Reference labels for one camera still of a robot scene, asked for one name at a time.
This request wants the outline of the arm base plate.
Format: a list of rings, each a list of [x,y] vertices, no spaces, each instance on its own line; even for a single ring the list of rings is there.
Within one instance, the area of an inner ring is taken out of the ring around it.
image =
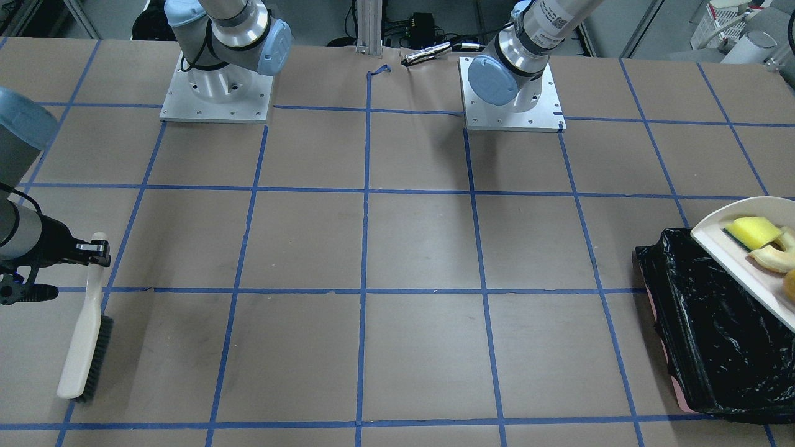
[[[171,77],[159,118],[184,124],[266,124],[275,77],[235,65],[215,71],[187,68],[182,56]]]
[[[562,133],[567,129],[550,65],[545,67],[540,79],[522,86],[511,102],[494,105],[477,96],[471,87],[468,69],[473,59],[459,59],[466,129],[555,133]]]

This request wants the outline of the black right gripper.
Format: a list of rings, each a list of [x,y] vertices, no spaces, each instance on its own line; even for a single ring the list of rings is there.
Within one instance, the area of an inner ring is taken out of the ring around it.
[[[58,265],[110,266],[110,243],[75,238],[68,227],[43,214],[2,217],[2,305],[48,302],[59,294],[56,286],[37,284],[40,269]]]

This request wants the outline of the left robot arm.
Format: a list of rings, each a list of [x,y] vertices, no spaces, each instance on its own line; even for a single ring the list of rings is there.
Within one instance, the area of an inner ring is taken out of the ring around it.
[[[505,106],[526,84],[542,78],[549,53],[584,22],[600,1],[522,1],[511,20],[471,60],[466,71],[480,99]]]

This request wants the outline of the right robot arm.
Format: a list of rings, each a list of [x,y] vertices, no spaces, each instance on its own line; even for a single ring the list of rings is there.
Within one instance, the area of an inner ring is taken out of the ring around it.
[[[234,101],[255,79],[280,73],[294,42],[289,23],[263,1],[161,1],[155,14],[181,45],[178,69],[204,102]],[[3,305],[56,298],[58,287],[38,282],[46,267],[111,265],[105,238],[74,237],[22,188],[28,170],[56,138],[58,124],[42,105],[2,87]]]

